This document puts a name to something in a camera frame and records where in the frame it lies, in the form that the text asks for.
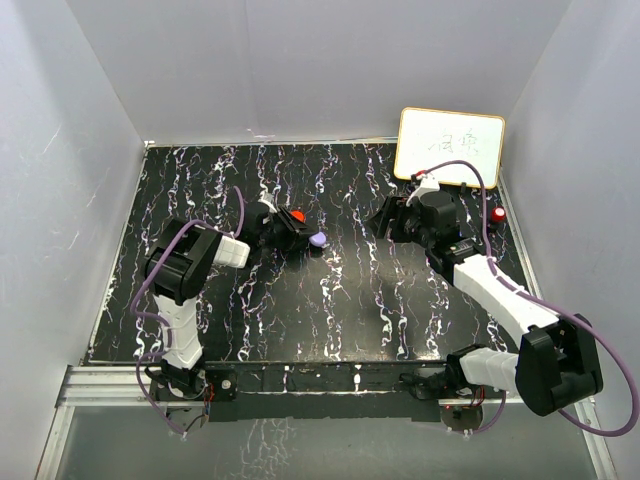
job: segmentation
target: whiteboard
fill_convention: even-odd
[[[409,180],[420,170],[448,160],[473,164],[487,188],[498,183],[505,122],[502,117],[408,107],[400,117],[394,175]],[[479,187],[464,165],[433,172],[440,183]]]

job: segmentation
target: white panel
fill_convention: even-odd
[[[143,145],[63,0],[0,0],[0,478],[33,478]]]
[[[244,2],[67,3],[144,140],[254,141]]]
[[[507,119],[503,166],[545,297],[585,315],[640,381],[640,4],[574,2]],[[622,426],[630,395],[601,351],[600,423]],[[640,428],[609,439],[637,478]]]
[[[410,180],[420,170],[451,160],[466,160],[478,169],[486,188],[498,183],[504,119],[485,115],[405,108],[400,117],[393,174]],[[480,187],[465,165],[433,172],[440,183]]]
[[[508,114],[569,0],[68,0],[161,144],[396,136],[407,106]]]

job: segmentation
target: purple wire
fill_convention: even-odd
[[[496,422],[498,421],[498,419],[500,418],[500,415],[502,415],[502,411],[504,410],[504,406],[506,404],[507,404],[507,392],[505,392],[503,390],[502,391],[502,401],[500,402],[500,406],[498,407],[498,411],[496,412],[496,414],[493,416],[493,418],[491,419],[491,421],[489,423],[487,423],[486,425],[483,425],[478,430],[474,430],[474,433],[486,432],[491,427],[493,427],[496,424]]]
[[[238,220],[238,228],[236,229],[235,233],[231,234],[231,233],[221,232],[216,227],[209,225],[207,222],[203,220],[196,219],[196,220],[191,220],[187,222],[176,234],[176,236],[173,237],[173,240],[171,240],[171,243],[169,243],[169,246],[160,256],[158,263],[156,263],[156,266],[153,268],[153,270],[151,270],[151,273],[145,279],[145,281],[142,282],[142,286],[140,287],[140,290],[138,290],[138,293],[136,293],[135,297],[133,297],[133,301],[131,302],[131,307],[130,307],[130,311],[132,314],[134,314],[137,318],[148,318],[151,320],[156,320],[157,322],[159,322],[161,325],[163,325],[168,329],[166,348],[171,348],[171,345],[173,342],[173,337],[170,329],[171,325],[166,319],[162,318],[157,313],[139,311],[138,305],[140,304],[140,300],[142,299],[142,296],[147,292],[147,290],[149,290],[149,287],[153,283],[153,280],[155,279],[156,275],[164,265],[164,262],[166,262],[167,258],[169,258],[169,255],[171,255],[171,252],[173,252],[173,249],[176,247],[176,245],[178,245],[180,240],[182,240],[182,237],[194,226],[198,225],[198,226],[207,228],[209,230],[214,230],[222,235],[225,235],[227,237],[232,237],[232,238],[237,238],[240,235],[240,233],[242,232],[242,225],[244,224],[244,199],[242,198],[242,192],[240,191],[240,189],[236,186],[234,186],[233,188],[236,192],[236,195],[238,196],[238,202],[240,203],[240,219]],[[167,425],[169,425],[169,427],[172,430],[174,430],[175,432],[181,435],[185,435],[186,431],[183,428],[176,425],[175,423],[173,423],[164,414],[160,406],[158,406],[158,404],[153,400],[153,398],[151,398],[151,395],[149,395],[149,392],[147,392],[147,389],[144,387],[144,384],[142,383],[142,377],[140,375],[140,367],[142,366],[143,360],[159,358],[159,357],[162,357],[165,353],[167,352],[165,350],[162,350],[160,352],[145,353],[141,355],[138,361],[136,362],[136,379],[138,380],[138,385],[140,386],[140,390],[142,390],[143,395],[145,396],[147,401],[151,404],[153,409],[156,412],[158,412],[158,414],[164,419],[164,421],[167,423]]]
[[[477,177],[478,183],[480,184],[480,192],[482,195],[482,241],[484,242],[484,245],[485,245],[485,255],[487,257],[487,264],[489,265],[489,270],[491,270],[491,273],[493,274],[493,276],[504,287],[508,288],[512,292],[516,292],[517,291],[516,287],[514,287],[510,282],[508,282],[504,277],[502,277],[498,273],[496,264],[493,260],[493,257],[491,256],[491,244],[489,243],[489,235],[487,234],[487,191],[484,186],[484,182],[482,180],[482,176],[480,175],[480,172],[478,172],[478,170],[469,162],[466,162],[464,160],[451,160],[449,162],[441,163],[440,165],[429,168],[427,170],[423,170],[422,173],[425,173],[425,174],[431,173],[434,170],[437,170],[442,167],[446,167],[448,165],[465,165],[466,167],[470,168],[475,174],[475,176]],[[627,423],[616,430],[600,430],[597,428],[593,428],[590,425],[586,425],[580,422],[579,420],[576,420],[575,418],[573,418],[571,415],[569,415],[567,412],[565,412],[562,409],[560,410],[560,415],[562,415],[564,418],[569,420],[571,423],[573,423],[577,427],[580,427],[581,429],[586,430],[589,433],[593,433],[594,435],[600,435],[603,437],[619,437],[631,431],[633,427],[635,427],[636,423],[638,422],[638,416],[640,415],[640,396],[638,395],[638,388],[636,386],[636,382],[633,378],[633,375],[631,374],[631,370],[629,369],[627,364],[624,362],[620,354],[613,348],[613,346],[605,338],[602,337],[602,335],[598,331],[596,331],[593,327],[591,327],[591,325],[589,325],[585,321],[576,317],[571,312],[563,308],[556,307],[555,305],[545,300],[542,300],[538,297],[535,297],[530,293],[524,292],[522,290],[517,291],[517,295],[521,296],[526,300],[529,300],[530,302],[540,305],[541,307],[547,308],[549,310],[553,310],[554,312],[564,317],[568,322],[572,323],[578,328],[582,328],[591,336],[593,336],[593,338],[595,338],[596,341],[598,341],[598,343],[600,343],[600,345],[602,345],[604,349],[607,352],[609,352],[609,355],[611,355],[611,358],[613,358],[613,361],[616,362],[616,364],[620,368],[620,371],[622,372],[622,375],[624,375],[624,378],[627,381],[627,384],[629,385],[629,390],[631,391],[631,415],[629,416],[629,420],[627,421]],[[501,413],[502,413],[502,408],[498,410],[498,413],[496,413],[496,416],[493,418],[493,420],[488,425],[486,425],[486,428],[485,427],[482,427],[482,428],[486,430],[490,426],[492,426],[495,423],[495,421],[498,419]]]

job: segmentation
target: purple cable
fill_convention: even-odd
[[[496,264],[491,256],[491,244],[489,243],[489,235],[487,234],[487,191],[484,186],[484,182],[482,181],[482,176],[480,175],[480,172],[478,172],[478,170],[469,162],[466,162],[464,160],[451,160],[449,162],[444,162],[444,163],[441,163],[440,165],[424,170],[423,173],[427,174],[439,168],[446,167],[448,165],[465,165],[466,167],[470,168],[473,171],[476,178],[478,179],[478,183],[480,184],[480,191],[482,194],[482,241],[484,242],[484,245],[485,245],[485,255],[487,257],[487,264],[489,265],[489,270],[491,270],[491,273],[496,278],[496,280],[498,280],[504,287],[506,287],[512,292],[516,292],[517,291],[516,287],[514,287],[511,283],[509,283],[504,277],[502,277],[498,273]],[[568,322],[572,323],[578,328],[582,328],[587,333],[589,333],[589,335],[593,336],[593,338],[595,338],[596,341],[600,343],[600,345],[602,345],[607,352],[609,352],[609,355],[611,355],[611,358],[613,358],[613,361],[616,362],[616,364],[620,368],[620,371],[622,372],[622,375],[624,375],[624,378],[627,381],[627,384],[629,385],[629,390],[631,391],[631,415],[629,416],[629,420],[627,421],[627,423],[616,430],[600,430],[597,428],[593,428],[589,425],[586,425],[580,422],[579,420],[576,420],[575,418],[573,418],[571,415],[569,415],[567,412],[565,412],[562,409],[560,410],[560,415],[562,415],[564,418],[569,420],[571,423],[573,423],[577,427],[580,427],[581,429],[586,430],[589,433],[593,433],[594,435],[600,435],[603,437],[619,437],[631,431],[633,427],[635,427],[636,423],[638,422],[638,417],[640,416],[640,397],[638,395],[638,388],[636,386],[635,380],[633,379],[633,375],[631,374],[631,370],[629,369],[627,364],[624,362],[624,360],[622,360],[622,357],[620,356],[620,354],[616,352],[613,346],[611,346],[611,344],[607,340],[605,340],[598,331],[596,331],[588,323],[584,322],[583,320],[573,315],[571,312],[563,308],[556,307],[555,305],[549,302],[546,302],[545,300],[535,297],[530,293],[524,292],[522,290],[517,291],[517,295],[521,296],[526,300],[529,300],[530,302],[540,305],[541,307],[547,308],[549,310],[553,310],[557,314],[564,317]],[[488,425],[486,425],[486,428],[489,428],[490,426],[492,426],[501,413],[502,413],[502,408],[498,410],[498,413],[493,418],[493,420]]]
[[[140,303],[140,300],[142,299],[142,296],[146,293],[147,290],[149,290],[149,287],[151,286],[151,284],[153,283],[154,278],[156,277],[156,275],[158,274],[158,272],[160,271],[160,269],[164,265],[164,262],[167,261],[167,258],[169,258],[169,255],[171,255],[171,252],[173,252],[173,249],[176,248],[176,245],[180,242],[180,240],[182,240],[182,237],[189,231],[189,229],[191,229],[192,227],[198,225],[198,226],[207,228],[209,230],[214,230],[214,231],[216,231],[216,232],[218,232],[218,233],[220,233],[222,235],[225,235],[227,237],[237,238],[240,235],[240,232],[242,232],[242,225],[244,223],[244,199],[242,198],[242,192],[240,192],[240,189],[238,187],[236,187],[236,186],[234,186],[233,188],[235,189],[236,194],[238,195],[238,201],[240,203],[240,219],[238,221],[238,228],[236,229],[235,233],[231,234],[231,233],[221,232],[220,230],[218,230],[217,228],[209,225],[208,223],[206,223],[203,220],[196,219],[196,220],[191,220],[190,222],[187,222],[180,229],[180,231],[176,234],[176,236],[173,237],[173,240],[171,240],[171,243],[169,243],[169,246],[166,248],[166,250],[160,256],[160,259],[158,260],[158,263],[156,263],[156,266],[153,268],[153,270],[151,270],[151,273],[145,279],[145,281],[142,282],[142,286],[140,287],[140,290],[138,290],[138,293],[136,293],[136,296],[133,297],[133,301],[131,302],[131,307],[130,307],[130,311],[131,311],[132,314],[134,314],[138,318],[149,318],[151,320],[156,320],[157,322],[159,322],[160,324],[162,324],[164,327],[166,327],[168,329],[167,330],[167,345],[166,345],[166,348],[171,348],[171,344],[172,344],[172,340],[173,340],[173,337],[171,335],[171,329],[170,329],[171,325],[169,324],[169,322],[167,320],[165,320],[164,318],[162,318],[160,315],[158,315],[156,313],[139,311],[138,310],[138,304]],[[174,430],[175,432],[177,432],[177,433],[179,433],[181,435],[186,435],[186,431],[183,428],[179,427],[178,425],[173,423],[169,418],[167,418],[167,416],[164,414],[162,409],[153,400],[153,398],[151,398],[151,395],[149,395],[149,392],[147,392],[147,389],[144,387],[144,384],[142,383],[142,378],[141,378],[141,375],[140,375],[140,367],[142,366],[143,360],[159,358],[159,357],[162,357],[165,353],[167,353],[167,352],[162,350],[160,352],[145,353],[145,354],[141,355],[140,358],[138,359],[138,361],[136,362],[136,379],[138,380],[138,385],[140,386],[140,390],[142,390],[142,393],[143,393],[144,397],[151,404],[153,409],[156,412],[158,412],[158,414],[164,419],[164,421],[167,423],[167,425],[169,425],[169,427],[172,430]]]
[[[504,406],[506,404],[507,404],[507,392],[505,392],[503,390],[502,391],[502,401],[500,402],[500,406],[498,407],[498,411],[496,412],[496,414],[493,416],[493,418],[491,419],[491,421],[489,423],[487,423],[486,425],[480,427],[478,430],[475,430],[475,433],[486,432],[491,427],[493,427],[496,424],[496,422],[498,421],[498,419],[500,418],[500,415],[502,415],[502,411],[504,410]]]

